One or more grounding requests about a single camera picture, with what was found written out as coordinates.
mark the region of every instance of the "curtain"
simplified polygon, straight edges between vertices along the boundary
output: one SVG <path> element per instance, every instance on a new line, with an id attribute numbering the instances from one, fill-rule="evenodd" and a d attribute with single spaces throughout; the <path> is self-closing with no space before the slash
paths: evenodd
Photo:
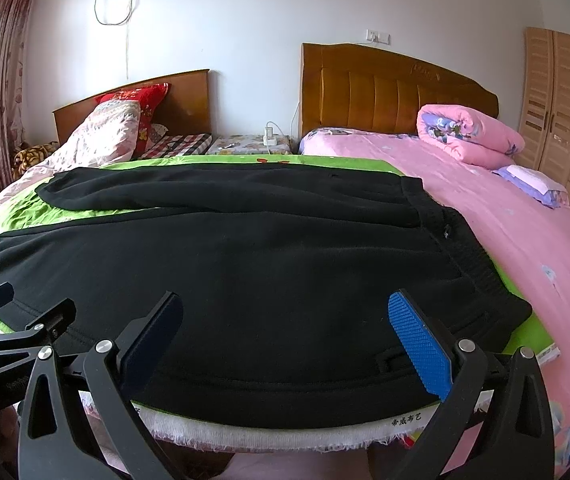
<path id="1" fill-rule="evenodd" d="M 22 64 L 32 0 L 0 0 L 0 191 L 14 181 L 12 161 L 23 127 Z"/>

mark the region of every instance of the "nightstand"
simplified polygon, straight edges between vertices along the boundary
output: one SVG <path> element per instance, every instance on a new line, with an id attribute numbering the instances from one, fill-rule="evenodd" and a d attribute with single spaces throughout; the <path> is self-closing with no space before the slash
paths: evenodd
<path id="1" fill-rule="evenodd" d="M 232 135 L 216 139 L 207 155 L 290 155 L 289 138 L 275 135 L 276 146 L 265 146 L 260 135 Z"/>

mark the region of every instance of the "green cloth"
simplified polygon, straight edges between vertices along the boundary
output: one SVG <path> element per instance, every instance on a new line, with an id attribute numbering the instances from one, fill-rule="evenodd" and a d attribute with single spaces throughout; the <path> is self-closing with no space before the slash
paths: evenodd
<path id="1" fill-rule="evenodd" d="M 348 170 L 386 171 L 402 175 L 391 164 L 384 160 L 369 158 L 349 158 L 343 156 L 311 156 L 311 155 L 183 155 L 171 158 L 153 158 L 151 160 L 137 160 L 135 162 L 121 162 L 106 166 L 108 170 L 127 170 L 140 166 L 172 166 L 177 164 L 207 163 L 236 163 L 256 164 L 257 162 L 286 162 L 289 164 L 308 164 L 310 166 L 324 166 L 326 168 L 345 168 Z M 26 229 L 39 225 L 50 225 L 81 218 L 114 215 L 130 212 L 131 210 L 106 211 L 66 211 L 43 202 L 34 189 L 45 181 L 24 189 L 15 197 L 0 206 L 0 233 L 17 229 Z M 507 289 L 520 298 L 523 296 L 505 272 L 494 262 L 500 277 Z M 0 321 L 0 330 L 9 332 L 7 325 Z M 535 353 L 539 353 L 553 344 L 554 340 L 545 330 L 538 316 L 532 314 L 511 335 L 510 342 L 505 348 L 506 353 L 513 353 L 519 346 L 529 346 Z"/>

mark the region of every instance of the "wooden headboard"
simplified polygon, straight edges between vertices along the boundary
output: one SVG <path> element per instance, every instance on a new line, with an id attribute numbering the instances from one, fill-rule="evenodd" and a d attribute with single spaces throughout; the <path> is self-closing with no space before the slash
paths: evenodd
<path id="1" fill-rule="evenodd" d="M 461 104 L 492 117 L 498 98 L 476 81 L 388 50 L 351 43 L 303 43 L 300 131 L 354 128 L 416 132 L 425 104 Z"/>
<path id="2" fill-rule="evenodd" d="M 171 87 L 154 113 L 154 122 L 164 124 L 168 135 L 192 135 L 211 132 L 209 121 L 209 69 L 155 77 L 105 90 L 102 95 L 116 90 L 139 88 L 158 83 L 171 83 Z M 96 107 L 96 96 L 88 97 L 54 111 L 58 140 L 63 144 Z"/>

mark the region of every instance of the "pink bed sheet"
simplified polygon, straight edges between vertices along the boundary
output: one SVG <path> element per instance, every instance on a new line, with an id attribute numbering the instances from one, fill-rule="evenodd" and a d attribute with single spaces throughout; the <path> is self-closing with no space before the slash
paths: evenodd
<path id="1" fill-rule="evenodd" d="M 561 355 L 543 377 L 556 434 L 556 474 L 570 464 L 570 208 L 549 209 L 484 168 L 454 160 L 417 137 L 329 135 L 305 139 L 305 155 L 385 160 L 421 177 L 430 195 L 460 211 L 480 243 L 515 282 Z M 450 465 L 458 465 L 475 436 L 470 430 Z"/>

